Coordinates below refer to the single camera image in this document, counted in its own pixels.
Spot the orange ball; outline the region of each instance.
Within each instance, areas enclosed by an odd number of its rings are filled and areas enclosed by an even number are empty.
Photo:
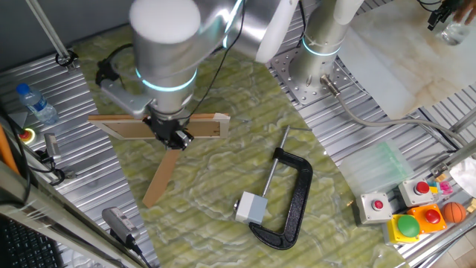
[[[449,202],[443,206],[442,214],[447,222],[461,223],[466,218],[466,209],[457,202]]]

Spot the gray cube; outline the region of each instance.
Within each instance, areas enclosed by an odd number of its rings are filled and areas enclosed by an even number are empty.
[[[235,220],[242,223],[261,224],[265,215],[266,204],[268,204],[266,198],[243,192]]]

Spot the keyboard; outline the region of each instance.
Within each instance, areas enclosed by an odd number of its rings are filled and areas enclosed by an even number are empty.
[[[56,241],[0,215],[0,267],[61,268]]]

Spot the red button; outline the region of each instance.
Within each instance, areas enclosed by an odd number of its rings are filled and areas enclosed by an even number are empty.
[[[382,201],[380,201],[380,200],[374,200],[374,201],[372,201],[372,208],[373,208],[374,210],[379,211],[379,210],[381,210],[382,208],[384,208],[384,203],[383,203]]]
[[[429,209],[427,212],[425,212],[425,219],[429,223],[437,224],[441,220],[440,213],[434,209]]]
[[[415,192],[417,194],[426,194],[430,191],[430,186],[426,182],[418,182],[415,187]]]
[[[29,131],[26,131],[26,130],[23,132],[23,134],[19,134],[19,137],[21,139],[28,139],[28,138],[30,138],[30,136],[31,136],[31,133]]]

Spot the water bottle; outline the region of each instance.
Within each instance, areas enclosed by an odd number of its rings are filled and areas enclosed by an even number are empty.
[[[469,26],[464,23],[451,22],[441,33],[448,45],[459,45],[469,35]]]
[[[20,102],[25,105],[43,124],[51,125],[58,121],[58,114],[52,105],[48,104],[42,93],[21,83],[16,87]]]

